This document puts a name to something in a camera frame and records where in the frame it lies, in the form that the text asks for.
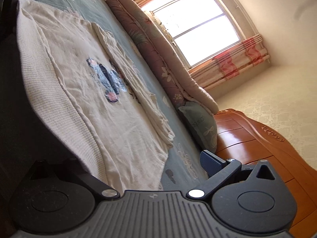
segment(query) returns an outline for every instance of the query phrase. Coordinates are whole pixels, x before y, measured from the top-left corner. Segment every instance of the bed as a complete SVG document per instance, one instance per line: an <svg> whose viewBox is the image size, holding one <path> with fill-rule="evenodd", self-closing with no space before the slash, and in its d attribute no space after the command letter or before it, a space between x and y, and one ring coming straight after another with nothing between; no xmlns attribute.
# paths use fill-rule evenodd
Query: bed
<svg viewBox="0 0 317 238"><path fill-rule="evenodd" d="M172 131L175 134L175 138L173 141L173 148L169 149L168 151L168 159L164 167L164 171L161 177L161 190L181 190L183 192L188 191L189 188L195 187L200 182L207 179L206 172L201 168L199 163L199 154L200 148L194 142L192 136L186 130L186 127L180 120L177 115L176 110L174 109L172 103L170 102L168 96L164 92L163 88L161 87L160 83L156 79L156 77L151 72L150 68L148 67L147 63L144 61L142 56L140 55L137 47L117 21L113 13L111 12L110 8L107 6L104 0L35 0L41 3L45 3L61 11L67 12L75 17L88 20L90 22L96 22L100 27L106 31L111 32L121 47L124 49L125 53L128 57L133 61L134 65L136 66L138 72L141 75L141 78L145 82L147 88L150 92L156 94L157 103L159 108L166 116L169 121L169 124L172 128ZM10 43L7 40L7 44L4 45L5 47L9 47ZM34 122L38 122L35 116L33 116ZM32 138L25 138L27 140L34 139L37 135L43 135L42 133L39 134L35 131L35 127L32 128L34 134ZM49 146L52 144L58 144L57 140L52 141ZM46 152L47 155L45 158L49 160L58 160L58 158L64 159L69 156L69 153L66 153L64 149L62 149L62 145L59 144L60 152L56 153L56 149L50 149ZM37 150L38 149L27 149L29 153L26 155L25 153L17 152L15 156L12 155L8 156L6 153L2 155L3 161L6 162L8 168L5 168L7 174L9 176L14 176L15 181L9 180L4 181L3 184L7 185L7 189L2 189L2 196L4 198L9 198L10 194L12 193L14 187L17 184L17 180L20 179L23 174L26 172L27 168L33 163L34 160L39 159L39 157L43 157Z"/></svg>

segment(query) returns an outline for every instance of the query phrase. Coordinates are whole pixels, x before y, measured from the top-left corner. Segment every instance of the patch on blanket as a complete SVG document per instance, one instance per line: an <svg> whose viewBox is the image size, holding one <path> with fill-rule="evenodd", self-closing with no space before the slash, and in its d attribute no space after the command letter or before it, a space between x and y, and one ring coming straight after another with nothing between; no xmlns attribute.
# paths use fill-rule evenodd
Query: patch on blanket
<svg viewBox="0 0 317 238"><path fill-rule="evenodd" d="M110 81L107 77L106 68L102 64L98 64L96 60L89 57L87 60L88 65L96 72L98 79L100 80L101 84L105 87L106 93L105 97L107 100L111 103L117 102L119 94L119 88L118 85L114 81Z"/></svg>
<svg viewBox="0 0 317 238"><path fill-rule="evenodd" d="M119 72L119 73L117 73L114 70L116 72L116 74L118 74L118 78L122 82L122 86L124 86L124 87L126 86L127 87L126 91L130 94L130 96L132 96L133 99L135 99L141 105L141 103L138 100L137 96L135 95L135 93L133 92L132 88L130 87L129 82L124 78L124 76L123 76L122 72L120 71L120 69L111 61L111 59L109 60L109 62L111 64L111 66Z"/></svg>

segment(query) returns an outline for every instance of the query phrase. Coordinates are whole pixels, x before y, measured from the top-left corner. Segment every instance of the bedspread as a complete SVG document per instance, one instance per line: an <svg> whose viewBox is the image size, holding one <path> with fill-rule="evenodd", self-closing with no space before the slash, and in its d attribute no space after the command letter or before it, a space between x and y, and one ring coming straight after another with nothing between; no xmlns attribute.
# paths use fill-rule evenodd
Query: bedspread
<svg viewBox="0 0 317 238"><path fill-rule="evenodd" d="M139 75L150 92L156 94L157 103L175 134L174 147L169 155L161 177L160 190L187 192L205 179L207 175L199 163L200 149L177 116L162 86L153 75L137 47L117 21L104 0L37 0L90 22L96 22L103 30L113 33L127 56L133 61Z"/></svg>
<svg viewBox="0 0 317 238"><path fill-rule="evenodd" d="M20 0L19 7L17 41L25 89L36 113L90 172L121 194L157 190L174 133L112 34L33 0ZM116 70L127 84L117 82L120 88L109 99L113 85L107 85L103 71ZM69 139L67 119L78 116L87 128L77 126ZM87 158L90 136L98 149ZM99 154L104 166L94 165Z"/></svg>

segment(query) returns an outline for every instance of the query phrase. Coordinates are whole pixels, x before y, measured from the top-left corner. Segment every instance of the black plastic device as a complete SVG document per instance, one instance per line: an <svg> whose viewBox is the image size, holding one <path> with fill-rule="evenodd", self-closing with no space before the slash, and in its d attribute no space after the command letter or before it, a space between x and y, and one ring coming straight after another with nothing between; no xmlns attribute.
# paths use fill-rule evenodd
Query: black plastic device
<svg viewBox="0 0 317 238"><path fill-rule="evenodd" d="M77 160L36 162L10 201L19 229L12 237L291 237L297 205L271 164L228 159L223 166L186 195L129 190L120 197Z"/></svg>

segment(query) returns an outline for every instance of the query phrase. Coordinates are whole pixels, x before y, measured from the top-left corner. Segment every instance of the pillowcase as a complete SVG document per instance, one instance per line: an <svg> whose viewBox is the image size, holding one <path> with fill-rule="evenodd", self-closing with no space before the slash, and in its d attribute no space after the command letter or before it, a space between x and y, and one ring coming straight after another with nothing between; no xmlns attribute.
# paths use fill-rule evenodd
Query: pillowcase
<svg viewBox="0 0 317 238"><path fill-rule="evenodd" d="M210 115L196 102L186 102L178 108L186 119L190 132L202 149L215 153L217 149L217 124L213 115Z"/></svg>

